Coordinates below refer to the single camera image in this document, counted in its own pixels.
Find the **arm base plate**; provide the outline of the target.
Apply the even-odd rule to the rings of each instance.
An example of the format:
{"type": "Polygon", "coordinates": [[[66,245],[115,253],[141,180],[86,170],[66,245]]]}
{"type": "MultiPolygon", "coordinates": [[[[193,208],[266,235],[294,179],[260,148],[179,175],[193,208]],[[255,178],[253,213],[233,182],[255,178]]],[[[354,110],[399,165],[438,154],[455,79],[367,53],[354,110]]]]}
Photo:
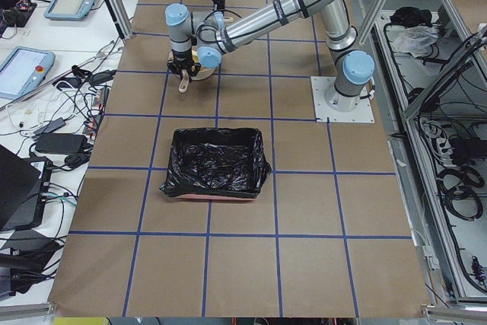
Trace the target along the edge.
{"type": "Polygon", "coordinates": [[[366,90],[359,96],[344,97],[335,89],[335,77],[312,76],[311,90],[318,123],[374,123],[366,90]]]}

